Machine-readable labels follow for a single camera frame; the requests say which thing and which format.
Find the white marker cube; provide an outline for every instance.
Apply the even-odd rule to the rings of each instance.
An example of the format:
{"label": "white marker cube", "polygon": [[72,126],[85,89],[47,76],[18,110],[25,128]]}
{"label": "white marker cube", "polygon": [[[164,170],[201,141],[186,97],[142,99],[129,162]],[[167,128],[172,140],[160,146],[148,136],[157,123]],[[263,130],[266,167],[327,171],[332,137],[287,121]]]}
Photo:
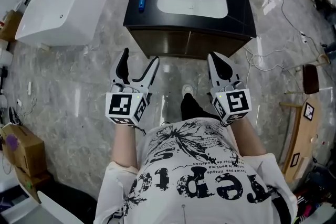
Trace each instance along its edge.
{"label": "white marker cube", "polygon": [[217,92],[212,105],[223,122],[242,119],[252,110],[248,89]]}
{"label": "white marker cube", "polygon": [[147,105],[144,93],[107,92],[105,116],[115,124],[138,125]]}

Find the sleeve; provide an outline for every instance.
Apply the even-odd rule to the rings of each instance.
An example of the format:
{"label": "sleeve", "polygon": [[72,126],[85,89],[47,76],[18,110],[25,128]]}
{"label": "sleeve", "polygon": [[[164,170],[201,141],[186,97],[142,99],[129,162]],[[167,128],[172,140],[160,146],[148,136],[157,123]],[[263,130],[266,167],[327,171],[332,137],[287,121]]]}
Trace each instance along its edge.
{"label": "sleeve", "polygon": [[112,214],[120,211],[138,174],[134,167],[122,167],[111,162],[101,185],[94,224],[107,223]]}
{"label": "sleeve", "polygon": [[274,154],[268,153],[255,157],[245,156],[243,159],[257,172],[267,187],[271,186],[278,195],[282,196],[288,207],[291,223],[293,223],[298,212],[297,199],[289,189]]}

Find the white bathtub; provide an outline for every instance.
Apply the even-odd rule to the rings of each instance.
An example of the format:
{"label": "white bathtub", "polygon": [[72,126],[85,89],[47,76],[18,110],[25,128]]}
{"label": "white bathtub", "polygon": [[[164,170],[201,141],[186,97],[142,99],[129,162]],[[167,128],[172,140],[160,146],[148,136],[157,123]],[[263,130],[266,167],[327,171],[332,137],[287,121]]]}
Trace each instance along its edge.
{"label": "white bathtub", "polygon": [[31,46],[86,45],[106,0],[32,0],[15,39]]}

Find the graphic print on shirt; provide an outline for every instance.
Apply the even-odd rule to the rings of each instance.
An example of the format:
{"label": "graphic print on shirt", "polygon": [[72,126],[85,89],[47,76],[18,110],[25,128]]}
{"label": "graphic print on shirt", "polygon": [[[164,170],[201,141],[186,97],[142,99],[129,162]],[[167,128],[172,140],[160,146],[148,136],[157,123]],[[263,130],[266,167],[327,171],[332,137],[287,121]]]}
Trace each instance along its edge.
{"label": "graphic print on shirt", "polygon": [[250,204],[266,200],[267,189],[256,180],[257,175],[247,174],[242,158],[223,140],[221,128],[192,120],[153,134],[141,174],[124,203],[124,216],[151,195],[166,191],[196,200],[216,196],[228,201],[245,199]]}

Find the brown seat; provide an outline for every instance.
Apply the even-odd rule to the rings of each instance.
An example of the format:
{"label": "brown seat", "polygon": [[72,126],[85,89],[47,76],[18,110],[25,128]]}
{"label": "brown seat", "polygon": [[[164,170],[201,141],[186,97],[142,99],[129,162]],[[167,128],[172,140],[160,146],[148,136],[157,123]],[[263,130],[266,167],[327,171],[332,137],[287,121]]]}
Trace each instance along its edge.
{"label": "brown seat", "polygon": [[303,90],[305,94],[313,94],[320,91],[319,76],[316,66],[307,64],[303,65]]}

